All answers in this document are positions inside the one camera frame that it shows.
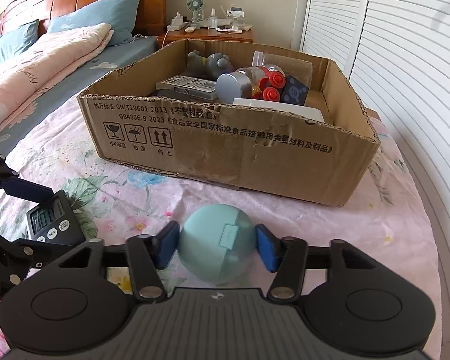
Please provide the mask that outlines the black digital timer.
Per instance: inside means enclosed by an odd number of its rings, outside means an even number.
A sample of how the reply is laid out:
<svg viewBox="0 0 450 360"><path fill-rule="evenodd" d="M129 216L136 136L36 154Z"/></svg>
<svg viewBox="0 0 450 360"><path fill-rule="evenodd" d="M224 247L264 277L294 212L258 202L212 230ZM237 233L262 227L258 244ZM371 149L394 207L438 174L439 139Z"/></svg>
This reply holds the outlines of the black digital timer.
<svg viewBox="0 0 450 360"><path fill-rule="evenodd" d="M85 242L74 210L64 190L26 213L29 239L37 242L76 246Z"/></svg>

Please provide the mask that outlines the mint green oval case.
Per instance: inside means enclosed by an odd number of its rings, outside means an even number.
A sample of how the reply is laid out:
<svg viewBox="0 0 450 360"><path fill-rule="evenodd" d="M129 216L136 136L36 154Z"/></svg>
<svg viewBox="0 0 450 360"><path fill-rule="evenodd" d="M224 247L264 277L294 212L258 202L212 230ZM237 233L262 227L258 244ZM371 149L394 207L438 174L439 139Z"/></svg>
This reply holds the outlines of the mint green oval case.
<svg viewBox="0 0 450 360"><path fill-rule="evenodd" d="M206 205L183 225L178 257L200 280L234 281L249 266L256 248L254 224L244 211L225 204Z"/></svg>

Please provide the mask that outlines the white translucent plastic container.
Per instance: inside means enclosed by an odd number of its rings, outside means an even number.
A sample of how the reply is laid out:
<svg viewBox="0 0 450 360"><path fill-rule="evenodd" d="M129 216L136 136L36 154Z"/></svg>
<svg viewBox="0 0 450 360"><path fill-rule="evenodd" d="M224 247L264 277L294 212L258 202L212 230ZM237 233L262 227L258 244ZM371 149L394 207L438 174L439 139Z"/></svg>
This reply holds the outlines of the white translucent plastic container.
<svg viewBox="0 0 450 360"><path fill-rule="evenodd" d="M276 111L285 111L295 115L300 115L318 122L324 122L324 117L319 109L308 106L297 106L283 102L271 102L252 98L235 98L234 105L267 108Z"/></svg>

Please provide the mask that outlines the black toy train red wheels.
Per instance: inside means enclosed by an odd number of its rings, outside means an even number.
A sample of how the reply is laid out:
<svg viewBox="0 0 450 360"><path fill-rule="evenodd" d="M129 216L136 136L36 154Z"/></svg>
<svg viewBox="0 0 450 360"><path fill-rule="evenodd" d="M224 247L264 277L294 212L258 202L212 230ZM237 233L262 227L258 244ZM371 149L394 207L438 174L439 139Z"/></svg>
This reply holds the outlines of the black toy train red wheels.
<svg viewBox="0 0 450 360"><path fill-rule="evenodd" d="M304 106L309 88L294 76L269 72L259 81L258 99Z"/></svg>

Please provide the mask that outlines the small grey barcode box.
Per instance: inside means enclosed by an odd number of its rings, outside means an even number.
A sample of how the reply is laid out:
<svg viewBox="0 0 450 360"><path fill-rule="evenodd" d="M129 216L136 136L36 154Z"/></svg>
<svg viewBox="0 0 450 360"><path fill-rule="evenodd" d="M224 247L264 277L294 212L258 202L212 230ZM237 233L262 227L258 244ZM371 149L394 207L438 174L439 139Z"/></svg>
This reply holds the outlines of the small grey barcode box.
<svg viewBox="0 0 450 360"><path fill-rule="evenodd" d="M155 85L156 90L168 89L179 94L196 97L202 101L215 101L218 96L216 83L191 76L177 75L159 81Z"/></svg>

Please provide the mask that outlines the capsule bottle with silver cap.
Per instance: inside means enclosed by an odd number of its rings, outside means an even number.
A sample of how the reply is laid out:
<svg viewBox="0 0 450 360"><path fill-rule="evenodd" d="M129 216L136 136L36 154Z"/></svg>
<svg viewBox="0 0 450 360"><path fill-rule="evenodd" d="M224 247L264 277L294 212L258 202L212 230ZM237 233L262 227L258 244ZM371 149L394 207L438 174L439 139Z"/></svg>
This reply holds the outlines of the capsule bottle with silver cap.
<svg viewBox="0 0 450 360"><path fill-rule="evenodd" d="M230 104L236 98L279 102L285 85L285 75L276 66L252 66L222 74L216 81L216 93L220 102Z"/></svg>

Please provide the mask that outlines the clear plastic jar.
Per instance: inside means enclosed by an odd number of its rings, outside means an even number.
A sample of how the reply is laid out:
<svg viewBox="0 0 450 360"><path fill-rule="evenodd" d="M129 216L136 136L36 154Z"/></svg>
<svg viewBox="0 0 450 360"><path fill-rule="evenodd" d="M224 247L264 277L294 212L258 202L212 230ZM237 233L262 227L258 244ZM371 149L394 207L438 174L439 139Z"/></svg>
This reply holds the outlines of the clear plastic jar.
<svg viewBox="0 0 450 360"><path fill-rule="evenodd" d="M255 51L253 66L266 66L269 71L281 71L285 76L293 76L307 88L311 88L313 64L310 61Z"/></svg>

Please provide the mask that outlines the grey rhino toy figure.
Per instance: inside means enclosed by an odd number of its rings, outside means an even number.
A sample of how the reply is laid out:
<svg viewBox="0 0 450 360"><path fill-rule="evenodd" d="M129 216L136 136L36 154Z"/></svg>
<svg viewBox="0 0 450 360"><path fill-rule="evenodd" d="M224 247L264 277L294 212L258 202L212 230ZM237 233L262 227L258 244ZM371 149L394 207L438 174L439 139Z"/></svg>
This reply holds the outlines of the grey rhino toy figure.
<svg viewBox="0 0 450 360"><path fill-rule="evenodd" d="M186 74L190 77L216 81L222 74L233 71L230 58L223 53L203 57L198 50L193 50L187 54Z"/></svg>

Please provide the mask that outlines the pink floral folded quilt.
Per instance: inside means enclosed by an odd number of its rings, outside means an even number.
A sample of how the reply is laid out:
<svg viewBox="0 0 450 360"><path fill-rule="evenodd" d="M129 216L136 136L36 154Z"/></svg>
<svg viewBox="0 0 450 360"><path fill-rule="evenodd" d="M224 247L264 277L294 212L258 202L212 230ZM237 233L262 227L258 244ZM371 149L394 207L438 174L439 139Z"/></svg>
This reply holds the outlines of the pink floral folded quilt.
<svg viewBox="0 0 450 360"><path fill-rule="evenodd" d="M46 33L0 64L0 133L27 114L36 98L100 54L112 36L112 26L106 23Z"/></svg>

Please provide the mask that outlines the pink floral table cloth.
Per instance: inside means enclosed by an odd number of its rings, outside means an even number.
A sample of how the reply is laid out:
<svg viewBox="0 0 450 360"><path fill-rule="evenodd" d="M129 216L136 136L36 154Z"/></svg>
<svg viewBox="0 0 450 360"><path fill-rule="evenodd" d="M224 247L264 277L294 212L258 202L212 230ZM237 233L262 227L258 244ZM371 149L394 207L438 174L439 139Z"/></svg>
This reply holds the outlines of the pink floral table cloth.
<svg viewBox="0 0 450 360"><path fill-rule="evenodd" d="M439 259L430 220L403 157L381 121L381 145L349 202L328 207L266 193L142 172L100 158L78 101L71 98L7 156L26 180L64 190L87 236L122 244L184 222L198 208L228 204L276 236L312 245L340 238L399 273L441 304Z"/></svg>

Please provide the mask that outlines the blue bed sheet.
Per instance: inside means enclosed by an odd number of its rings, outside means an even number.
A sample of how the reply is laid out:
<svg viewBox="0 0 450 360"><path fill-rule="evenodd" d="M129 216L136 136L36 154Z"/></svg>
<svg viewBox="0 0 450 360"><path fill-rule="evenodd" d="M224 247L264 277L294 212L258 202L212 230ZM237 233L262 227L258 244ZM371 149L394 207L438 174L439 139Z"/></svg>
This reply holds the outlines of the blue bed sheet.
<svg viewBox="0 0 450 360"><path fill-rule="evenodd" d="M99 55L31 102L17 120L0 132L0 154L9 154L35 126L100 77L145 58L157 49L156 36L137 36L128 43L105 48Z"/></svg>

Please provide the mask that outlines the blue pillow far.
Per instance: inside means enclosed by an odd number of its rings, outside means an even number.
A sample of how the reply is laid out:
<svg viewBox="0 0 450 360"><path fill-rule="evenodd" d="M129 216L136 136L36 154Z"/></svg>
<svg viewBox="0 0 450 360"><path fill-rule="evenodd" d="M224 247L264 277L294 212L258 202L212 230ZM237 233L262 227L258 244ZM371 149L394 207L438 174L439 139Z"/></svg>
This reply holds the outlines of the blue pillow far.
<svg viewBox="0 0 450 360"><path fill-rule="evenodd" d="M0 64L20 55L37 41L38 25L39 20L33 20L0 35Z"/></svg>

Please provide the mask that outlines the brown cardboard box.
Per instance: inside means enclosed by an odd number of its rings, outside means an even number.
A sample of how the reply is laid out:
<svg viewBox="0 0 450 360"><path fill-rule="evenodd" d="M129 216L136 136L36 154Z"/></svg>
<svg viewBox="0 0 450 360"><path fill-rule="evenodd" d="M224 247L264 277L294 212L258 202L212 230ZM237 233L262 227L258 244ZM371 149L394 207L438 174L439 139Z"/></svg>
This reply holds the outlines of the brown cardboard box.
<svg viewBox="0 0 450 360"><path fill-rule="evenodd" d="M287 111L157 97L187 55L223 53L236 68L262 51L313 66L315 121ZM329 206L347 203L380 140L359 96L331 59L257 43L185 39L116 69L78 95L101 158L165 175Z"/></svg>

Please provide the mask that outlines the wooden nightstand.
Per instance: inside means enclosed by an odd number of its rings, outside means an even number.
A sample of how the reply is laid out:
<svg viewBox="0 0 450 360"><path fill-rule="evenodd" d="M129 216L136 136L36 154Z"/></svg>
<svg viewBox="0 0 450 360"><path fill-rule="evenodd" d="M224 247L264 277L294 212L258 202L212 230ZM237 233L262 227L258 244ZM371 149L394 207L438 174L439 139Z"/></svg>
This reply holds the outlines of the wooden nightstand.
<svg viewBox="0 0 450 360"><path fill-rule="evenodd" d="M187 32L187 28L183 28L178 31L171 31L160 35L157 38L157 43L159 47L164 47L171 42L181 41L183 39L254 42L254 36L251 30L242 33L228 33L199 28L195 29L193 32Z"/></svg>

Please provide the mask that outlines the small green desk fan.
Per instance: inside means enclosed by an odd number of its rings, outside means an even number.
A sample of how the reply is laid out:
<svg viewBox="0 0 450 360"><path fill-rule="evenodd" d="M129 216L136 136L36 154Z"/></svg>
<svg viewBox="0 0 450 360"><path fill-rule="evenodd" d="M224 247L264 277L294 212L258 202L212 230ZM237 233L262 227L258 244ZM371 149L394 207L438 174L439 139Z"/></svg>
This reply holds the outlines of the small green desk fan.
<svg viewBox="0 0 450 360"><path fill-rule="evenodd" d="M187 9L192 13L191 26L198 29L203 21L204 0L187 0Z"/></svg>

